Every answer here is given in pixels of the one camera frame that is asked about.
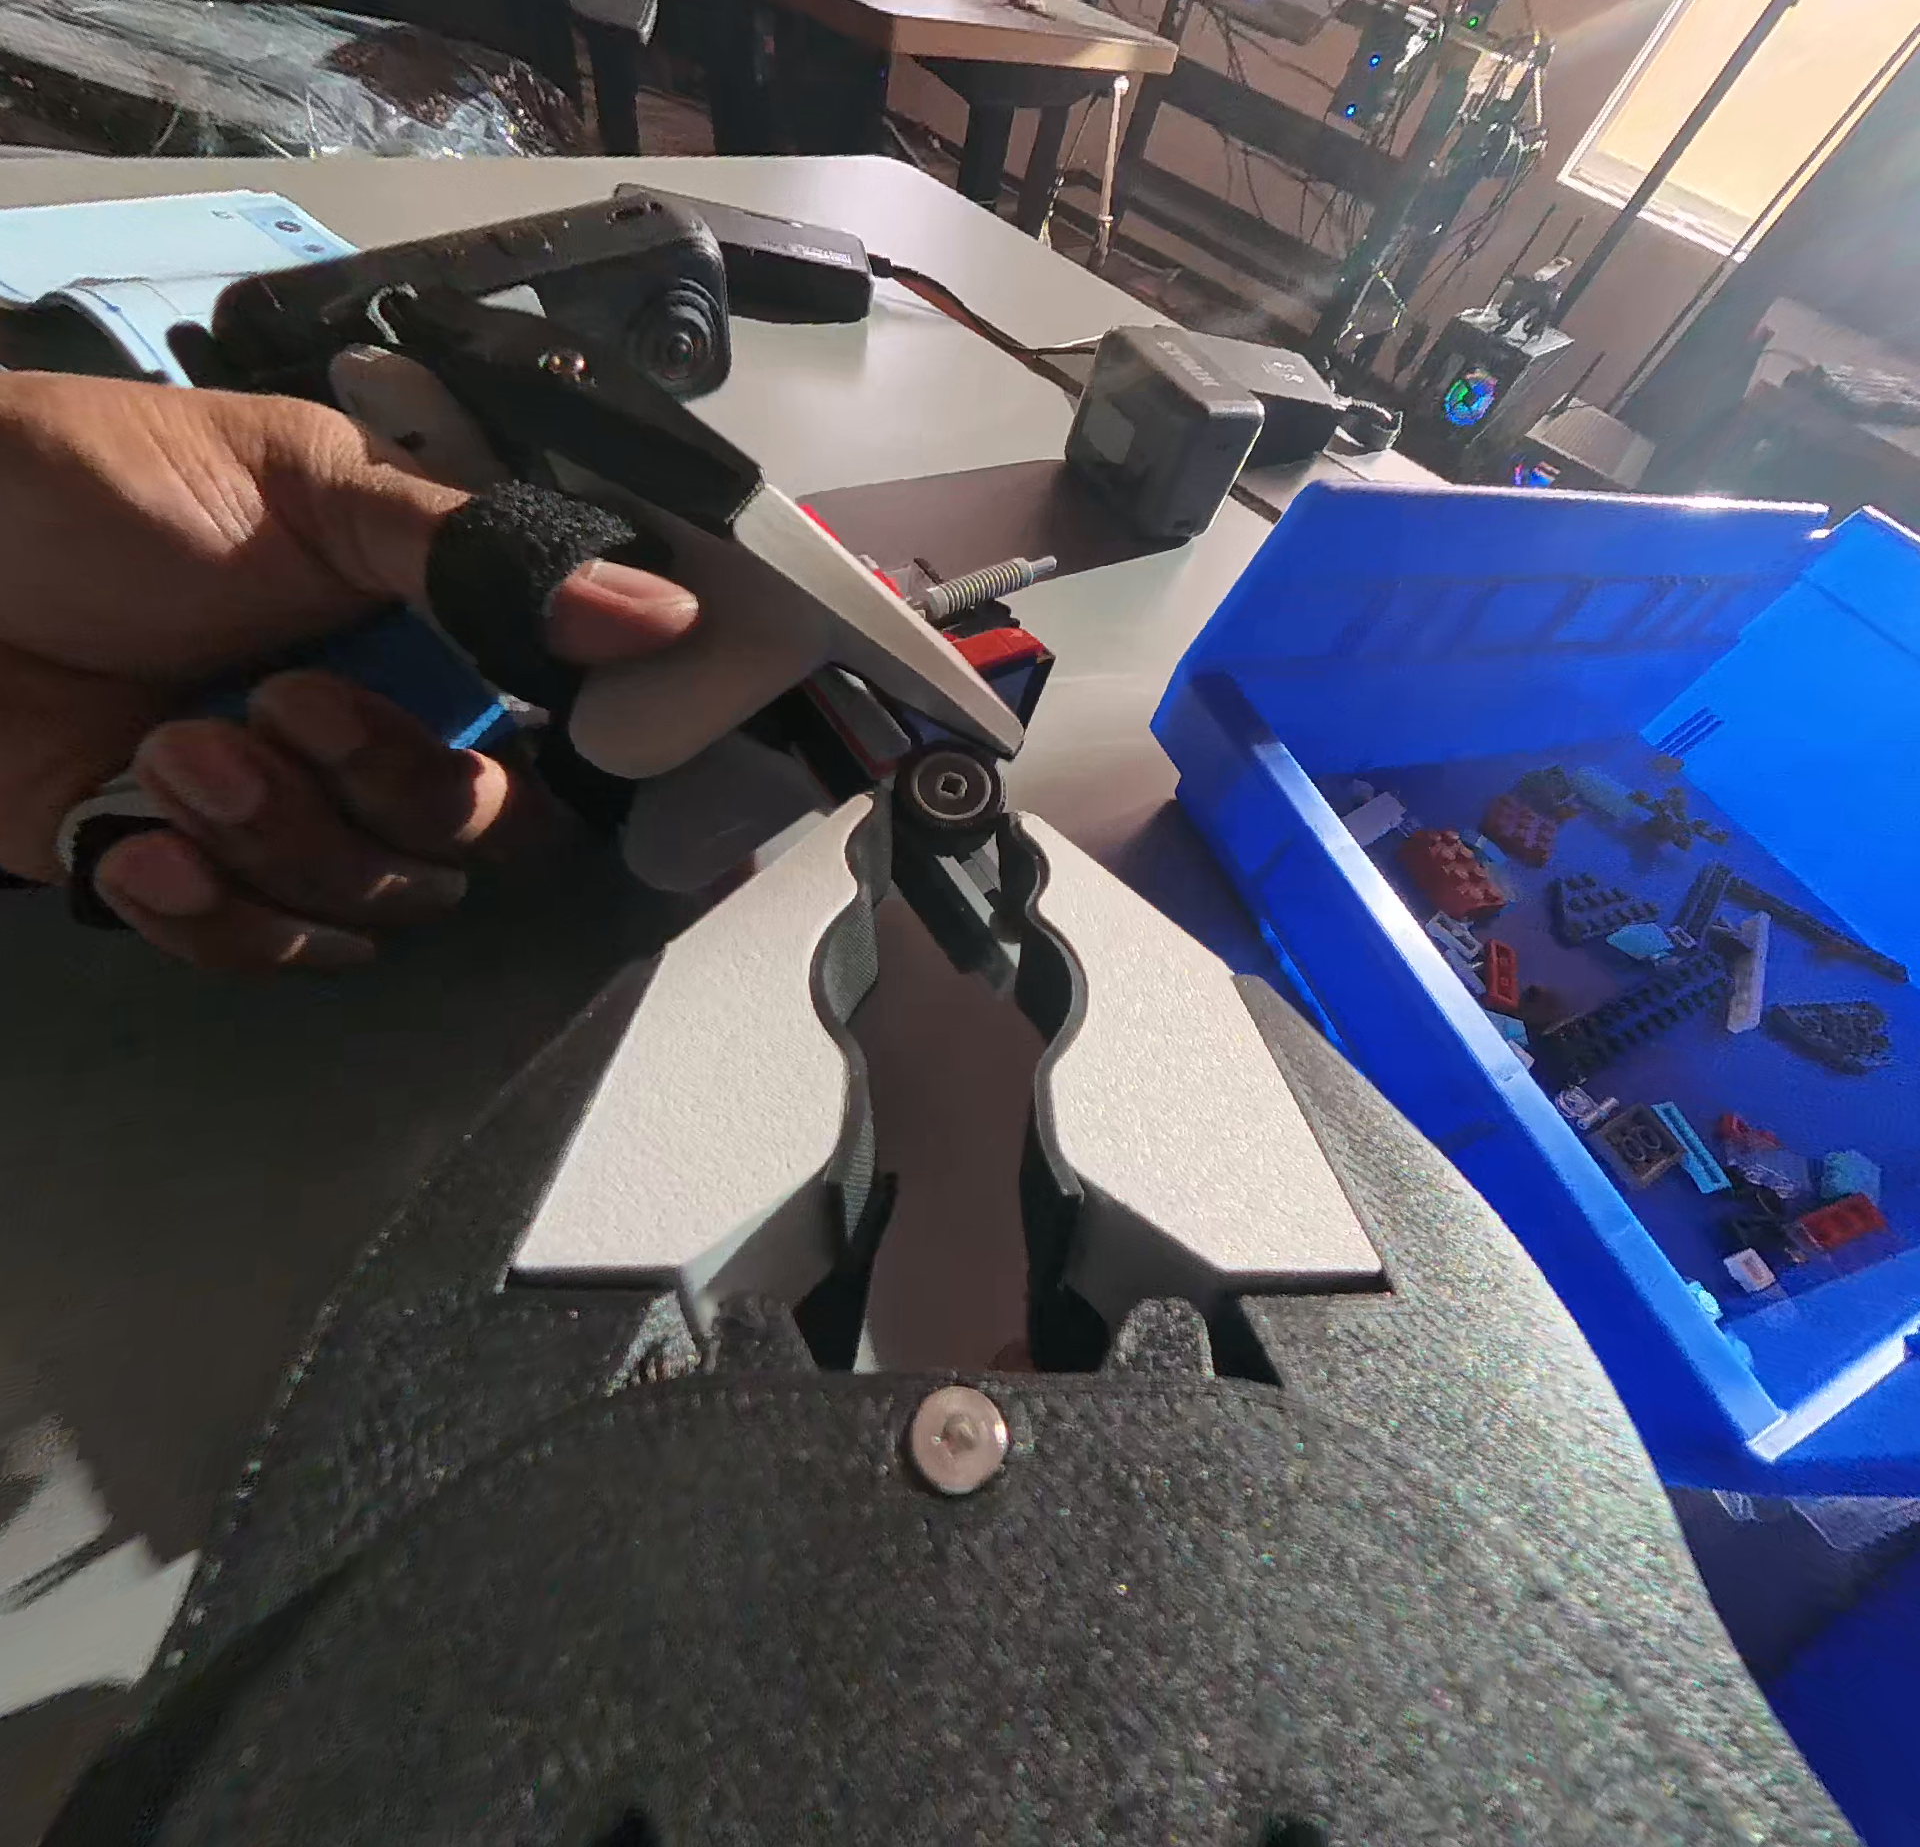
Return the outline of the light blue instruction booklet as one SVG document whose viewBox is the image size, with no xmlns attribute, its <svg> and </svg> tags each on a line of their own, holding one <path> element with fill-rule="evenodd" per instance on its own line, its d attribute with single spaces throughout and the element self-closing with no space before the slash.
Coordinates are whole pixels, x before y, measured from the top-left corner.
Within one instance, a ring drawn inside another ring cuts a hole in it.
<svg viewBox="0 0 1920 1847">
<path fill-rule="evenodd" d="M 355 250 L 299 203 L 256 192 L 11 209 L 4 367 L 188 385 L 172 337 L 210 329 L 227 285 Z"/>
</svg>

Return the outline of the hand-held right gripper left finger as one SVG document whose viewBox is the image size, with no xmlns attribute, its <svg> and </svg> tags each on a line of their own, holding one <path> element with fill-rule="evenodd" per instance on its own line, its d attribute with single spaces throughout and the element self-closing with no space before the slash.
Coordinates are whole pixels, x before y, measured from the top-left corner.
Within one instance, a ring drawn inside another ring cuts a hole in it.
<svg viewBox="0 0 1920 1847">
<path fill-rule="evenodd" d="M 665 947 L 515 1284 L 667 1290 L 708 1336 L 739 1299 L 800 1305 L 851 1256 L 875 1141 L 851 1018 L 892 847 L 883 797 L 856 797 Z"/>
</svg>

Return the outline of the bright window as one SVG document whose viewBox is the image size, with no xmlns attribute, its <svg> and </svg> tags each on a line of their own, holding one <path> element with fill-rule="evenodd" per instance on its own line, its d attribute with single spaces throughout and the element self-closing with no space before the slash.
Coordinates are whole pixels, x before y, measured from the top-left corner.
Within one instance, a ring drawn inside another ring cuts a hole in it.
<svg viewBox="0 0 1920 1847">
<path fill-rule="evenodd" d="M 1742 257 L 1916 53 L 1918 0 L 1673 0 L 1560 169 L 1625 210 L 1720 75 L 1730 85 L 1639 219 Z"/>
</svg>

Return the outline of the plastic-wrapped chair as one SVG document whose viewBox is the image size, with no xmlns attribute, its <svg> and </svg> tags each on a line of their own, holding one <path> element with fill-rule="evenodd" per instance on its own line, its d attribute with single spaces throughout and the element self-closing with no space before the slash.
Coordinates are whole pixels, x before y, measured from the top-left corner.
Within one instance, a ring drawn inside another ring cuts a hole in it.
<svg viewBox="0 0 1920 1847">
<path fill-rule="evenodd" d="M 2 0 L 4 145 L 111 156 L 571 156 L 524 60 L 294 4 Z"/>
</svg>

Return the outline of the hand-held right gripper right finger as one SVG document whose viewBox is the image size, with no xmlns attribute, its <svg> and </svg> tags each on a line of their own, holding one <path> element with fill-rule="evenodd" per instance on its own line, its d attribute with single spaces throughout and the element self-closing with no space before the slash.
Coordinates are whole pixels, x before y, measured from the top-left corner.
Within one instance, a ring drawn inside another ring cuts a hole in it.
<svg viewBox="0 0 1920 1847">
<path fill-rule="evenodd" d="M 1013 1001 L 1042 1041 L 1021 1160 L 1029 1339 L 1111 1345 L 1147 1304 L 1375 1295 L 1381 1251 L 1253 985 L 1036 815 L 999 834 Z"/>
</svg>

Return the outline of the brown side table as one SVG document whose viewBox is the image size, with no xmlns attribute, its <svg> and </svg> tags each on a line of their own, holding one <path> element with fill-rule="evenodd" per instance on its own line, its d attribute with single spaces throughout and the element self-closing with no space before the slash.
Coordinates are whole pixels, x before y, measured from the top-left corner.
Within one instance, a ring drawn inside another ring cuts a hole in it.
<svg viewBox="0 0 1920 1847">
<path fill-rule="evenodd" d="M 910 62 L 968 107 L 956 189 L 976 205 L 999 203 L 1013 122 L 1038 117 L 1015 228 L 1040 239 L 1069 110 L 1111 100 L 1115 162 L 1127 99 L 1176 58 L 1174 42 L 1083 0 L 720 0 L 708 117 L 719 155 L 877 155 L 894 68 Z"/>
</svg>

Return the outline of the black office chair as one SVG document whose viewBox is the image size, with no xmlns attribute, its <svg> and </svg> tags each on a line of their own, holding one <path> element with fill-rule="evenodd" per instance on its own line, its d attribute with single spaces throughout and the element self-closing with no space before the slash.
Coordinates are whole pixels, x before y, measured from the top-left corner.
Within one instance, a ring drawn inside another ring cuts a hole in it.
<svg viewBox="0 0 1920 1847">
<path fill-rule="evenodd" d="M 643 60 L 655 36 L 660 0 L 563 0 L 585 43 L 587 79 L 602 155 L 643 153 L 637 100 Z"/>
</svg>

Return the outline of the black power bank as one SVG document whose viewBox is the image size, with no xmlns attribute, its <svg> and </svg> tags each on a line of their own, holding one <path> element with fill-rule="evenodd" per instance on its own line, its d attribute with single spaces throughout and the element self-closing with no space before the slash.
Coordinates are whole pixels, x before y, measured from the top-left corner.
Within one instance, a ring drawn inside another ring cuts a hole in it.
<svg viewBox="0 0 1920 1847">
<path fill-rule="evenodd" d="M 737 317 L 768 323 L 859 323 L 877 276 L 859 239 L 754 210 L 708 205 Z"/>
</svg>

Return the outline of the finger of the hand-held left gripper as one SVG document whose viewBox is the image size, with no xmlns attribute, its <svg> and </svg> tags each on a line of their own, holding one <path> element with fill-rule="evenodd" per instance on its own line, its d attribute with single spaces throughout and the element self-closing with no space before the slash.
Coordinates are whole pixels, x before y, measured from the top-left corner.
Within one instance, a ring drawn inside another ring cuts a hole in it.
<svg viewBox="0 0 1920 1847">
<path fill-rule="evenodd" d="M 735 516 L 735 542 L 772 594 L 776 644 L 798 679 L 843 668 L 997 757 L 1021 753 L 1018 713 L 945 635 L 782 490 L 753 493 Z"/>
</svg>

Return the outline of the blue plastic bin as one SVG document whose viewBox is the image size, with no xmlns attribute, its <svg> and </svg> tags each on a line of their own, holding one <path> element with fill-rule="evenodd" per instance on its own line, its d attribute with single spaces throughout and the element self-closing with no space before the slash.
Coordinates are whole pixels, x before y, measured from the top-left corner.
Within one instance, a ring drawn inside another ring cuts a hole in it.
<svg viewBox="0 0 1920 1847">
<path fill-rule="evenodd" d="M 1322 781 L 1637 737 L 1916 946 L 1916 539 L 1860 510 L 1309 487 L 1176 664 L 1174 796 L 1330 1043 L 1501 1211 L 1669 1484 L 1916 1493 L 1916 1254 L 1724 1308 L 1673 1267 Z"/>
<path fill-rule="evenodd" d="M 1918 1841 L 1918 1501 L 1672 1487 L 1742 1665 L 1871 1845 Z"/>
</svg>

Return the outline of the person's left hand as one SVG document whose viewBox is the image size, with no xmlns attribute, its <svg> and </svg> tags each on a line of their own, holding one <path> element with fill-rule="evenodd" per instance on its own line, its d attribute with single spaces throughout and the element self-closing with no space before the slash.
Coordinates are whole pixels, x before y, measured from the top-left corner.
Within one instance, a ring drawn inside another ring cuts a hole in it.
<svg viewBox="0 0 1920 1847">
<path fill-rule="evenodd" d="M 59 374 L 2 383 L 2 862 L 61 879 L 65 818 L 131 771 L 159 827 L 99 898 L 201 972 L 337 972 L 450 913 L 468 875 L 563 839 L 520 766 L 385 699 L 286 672 L 238 722 L 223 676 L 424 603 L 468 493 L 304 398 Z"/>
</svg>

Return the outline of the computer tower with coloured lights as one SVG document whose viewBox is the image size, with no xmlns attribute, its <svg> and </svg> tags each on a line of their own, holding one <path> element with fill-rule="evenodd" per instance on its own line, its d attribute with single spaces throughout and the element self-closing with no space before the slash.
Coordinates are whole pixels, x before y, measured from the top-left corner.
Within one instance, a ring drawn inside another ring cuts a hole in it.
<svg viewBox="0 0 1920 1847">
<path fill-rule="evenodd" d="M 1571 376 L 1574 346 L 1540 309 L 1490 303 L 1455 315 L 1410 381 L 1404 450 L 1448 481 L 1479 478 Z"/>
</svg>

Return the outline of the black equipment rack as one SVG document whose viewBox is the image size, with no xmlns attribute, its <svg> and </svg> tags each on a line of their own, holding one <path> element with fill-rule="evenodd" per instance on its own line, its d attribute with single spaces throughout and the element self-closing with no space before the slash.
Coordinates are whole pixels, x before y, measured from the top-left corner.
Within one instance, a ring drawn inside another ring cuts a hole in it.
<svg viewBox="0 0 1920 1847">
<path fill-rule="evenodd" d="M 1546 156 L 1533 0 L 1162 0 L 1157 32 L 1179 57 L 1119 142 L 1115 214 L 1265 284 L 1333 368 L 1410 361 L 1418 294 Z"/>
</svg>

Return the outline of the pile of loose toy bricks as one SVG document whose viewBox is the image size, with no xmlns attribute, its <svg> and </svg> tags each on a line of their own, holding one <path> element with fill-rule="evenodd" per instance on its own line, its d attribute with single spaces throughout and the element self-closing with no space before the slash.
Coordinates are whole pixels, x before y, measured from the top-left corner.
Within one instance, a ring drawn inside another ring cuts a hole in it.
<svg viewBox="0 0 1920 1847">
<path fill-rule="evenodd" d="M 1724 1308 L 1916 1254 L 1916 946 L 1867 938 L 1679 759 L 1616 737 L 1322 790 Z"/>
</svg>

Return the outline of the black toy wheel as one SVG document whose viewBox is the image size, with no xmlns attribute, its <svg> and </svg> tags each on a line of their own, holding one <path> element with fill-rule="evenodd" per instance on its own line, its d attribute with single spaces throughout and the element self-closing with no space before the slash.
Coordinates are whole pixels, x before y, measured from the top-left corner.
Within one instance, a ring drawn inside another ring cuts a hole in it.
<svg viewBox="0 0 1920 1847">
<path fill-rule="evenodd" d="M 994 760 L 958 745 L 918 750 L 894 778 L 905 839 L 934 858 L 981 854 L 1005 818 L 1005 782 Z"/>
</svg>

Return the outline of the toy brick truck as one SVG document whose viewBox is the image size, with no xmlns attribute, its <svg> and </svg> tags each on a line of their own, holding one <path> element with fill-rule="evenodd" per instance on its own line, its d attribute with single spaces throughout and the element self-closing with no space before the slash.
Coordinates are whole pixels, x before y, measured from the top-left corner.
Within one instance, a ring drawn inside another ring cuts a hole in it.
<svg viewBox="0 0 1920 1847">
<path fill-rule="evenodd" d="M 925 561 L 861 564 L 948 640 L 1030 724 L 1054 666 L 1053 652 L 1021 625 L 1007 599 L 1033 587 L 1057 568 L 1054 558 L 1015 558 L 977 568 L 948 584 L 937 582 Z M 889 702 L 863 679 L 823 668 L 768 708 L 753 734 L 788 759 L 825 803 L 878 790 L 894 817 L 892 879 L 954 972 L 980 977 L 994 996 L 1013 993 L 1021 960 L 1021 930 L 1005 909 L 997 839 L 968 859 L 934 858 L 918 852 L 901 830 L 894 778 L 914 753 L 958 745 L 994 760 L 1005 781 L 1005 757 L 948 734 L 918 712 Z"/>
</svg>

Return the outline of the black power adapter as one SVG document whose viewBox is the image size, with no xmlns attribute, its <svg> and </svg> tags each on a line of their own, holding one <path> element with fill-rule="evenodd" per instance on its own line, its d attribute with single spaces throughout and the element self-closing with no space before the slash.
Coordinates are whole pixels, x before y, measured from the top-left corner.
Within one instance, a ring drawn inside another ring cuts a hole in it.
<svg viewBox="0 0 1920 1847">
<path fill-rule="evenodd" d="M 1340 430 L 1349 404 L 1299 351 L 1244 348 L 1241 381 L 1260 404 L 1260 435 L 1246 467 L 1299 467 L 1322 455 Z"/>
</svg>

